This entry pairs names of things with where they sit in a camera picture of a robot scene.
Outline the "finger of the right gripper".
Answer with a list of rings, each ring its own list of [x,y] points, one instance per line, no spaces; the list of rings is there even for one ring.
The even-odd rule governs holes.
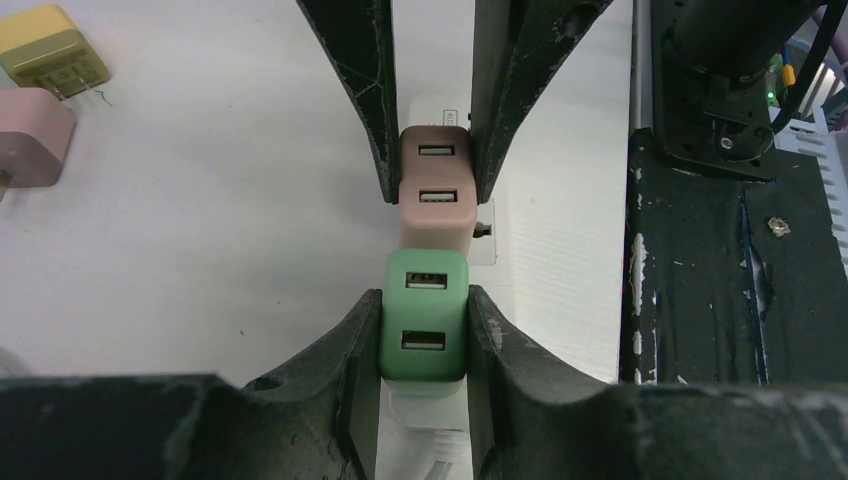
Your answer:
[[[474,8],[470,139],[477,202],[556,73],[610,0],[489,0]]]
[[[382,198],[398,202],[400,129],[390,0],[301,0],[298,6],[367,136]]]

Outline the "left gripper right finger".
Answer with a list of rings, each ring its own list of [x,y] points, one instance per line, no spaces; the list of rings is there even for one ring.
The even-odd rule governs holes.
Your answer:
[[[478,479],[843,479],[847,389],[610,385],[468,296]]]

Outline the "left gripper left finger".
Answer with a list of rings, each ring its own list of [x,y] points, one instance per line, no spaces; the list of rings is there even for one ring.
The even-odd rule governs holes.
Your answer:
[[[371,479],[382,294],[237,388],[213,374],[10,378],[5,479]]]

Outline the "white power strip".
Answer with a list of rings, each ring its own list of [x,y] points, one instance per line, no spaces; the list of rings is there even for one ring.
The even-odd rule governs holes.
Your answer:
[[[458,95],[413,98],[399,137],[400,241],[386,263],[378,366],[394,398],[432,398],[424,409],[438,433],[426,476],[445,479],[456,464],[459,429],[438,415],[467,372],[469,264],[478,197],[468,131]]]

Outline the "green plug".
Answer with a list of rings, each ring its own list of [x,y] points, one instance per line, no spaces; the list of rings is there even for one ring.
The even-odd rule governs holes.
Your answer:
[[[447,249],[402,248],[386,263],[379,369],[394,382],[455,382],[467,368],[469,266]]]

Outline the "yellow charger plug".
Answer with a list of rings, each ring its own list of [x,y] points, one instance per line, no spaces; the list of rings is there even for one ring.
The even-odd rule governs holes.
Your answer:
[[[111,79],[111,72],[67,13],[44,4],[1,19],[1,67],[19,87],[59,100]]]

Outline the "pink charger plug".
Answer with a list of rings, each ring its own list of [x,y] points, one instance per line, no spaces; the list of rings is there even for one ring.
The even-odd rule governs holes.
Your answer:
[[[42,88],[1,90],[1,193],[57,183],[76,117]]]

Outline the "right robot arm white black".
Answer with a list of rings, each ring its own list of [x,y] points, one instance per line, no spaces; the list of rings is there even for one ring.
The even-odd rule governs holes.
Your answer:
[[[474,9],[469,158],[487,202],[521,124],[605,0],[479,1]],[[799,107],[847,5],[843,1],[654,1],[649,7],[653,131],[673,166],[770,180],[777,134]],[[398,124],[392,5],[303,1],[300,9],[366,131],[381,193],[406,177]],[[795,85],[770,118],[759,100],[773,55],[816,12],[823,22]]]

